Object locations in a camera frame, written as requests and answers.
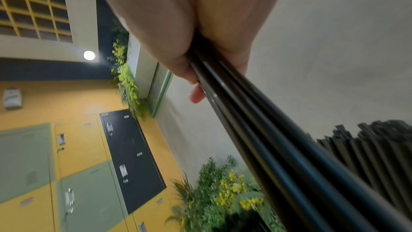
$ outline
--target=yellow grid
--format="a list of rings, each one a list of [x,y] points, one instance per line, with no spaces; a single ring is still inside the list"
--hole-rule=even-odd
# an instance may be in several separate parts
[[[41,31],[54,33],[58,41],[60,41],[59,34],[66,35],[66,36],[72,36],[70,31],[59,30],[56,24],[56,22],[63,22],[63,23],[70,24],[69,20],[65,18],[56,17],[53,14],[53,9],[52,9],[53,7],[67,11],[67,7],[65,5],[51,2],[51,0],[24,0],[28,8],[28,11],[27,11],[27,10],[11,7],[7,4],[5,0],[1,0],[1,1],[3,3],[3,6],[0,6],[0,10],[6,11],[10,21],[0,20],[0,25],[13,27],[18,37],[21,37],[20,32],[18,30],[19,28],[30,29],[30,30],[36,31],[37,37],[39,39],[41,39],[41,34],[40,34]],[[39,4],[48,6],[50,15],[37,13],[33,11],[33,9],[31,8],[30,2],[39,3]],[[33,25],[16,22],[12,16],[12,13],[18,13],[21,15],[30,16],[32,19]],[[36,22],[36,18],[42,18],[42,19],[49,20],[50,22],[53,23],[54,29],[39,26]]]

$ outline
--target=dark blue wall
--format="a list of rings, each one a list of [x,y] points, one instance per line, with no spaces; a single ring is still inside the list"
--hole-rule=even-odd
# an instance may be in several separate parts
[[[99,63],[73,63],[30,59],[0,58],[0,81],[56,81],[112,79],[112,56],[116,34],[113,12],[105,0],[96,0]]]

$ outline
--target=ceiling light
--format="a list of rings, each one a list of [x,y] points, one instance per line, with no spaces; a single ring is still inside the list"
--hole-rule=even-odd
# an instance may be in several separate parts
[[[83,57],[86,60],[93,60],[96,57],[96,55],[92,51],[85,51],[85,53],[83,54]]]

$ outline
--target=green door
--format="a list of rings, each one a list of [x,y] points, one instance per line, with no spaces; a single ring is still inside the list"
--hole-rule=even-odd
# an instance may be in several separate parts
[[[108,162],[61,182],[68,232],[106,232],[124,219]]]
[[[0,203],[50,183],[50,126],[0,132]]]

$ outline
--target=black door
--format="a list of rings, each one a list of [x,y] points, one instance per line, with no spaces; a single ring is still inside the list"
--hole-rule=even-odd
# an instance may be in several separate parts
[[[101,115],[129,214],[165,189],[143,132],[128,110]]]

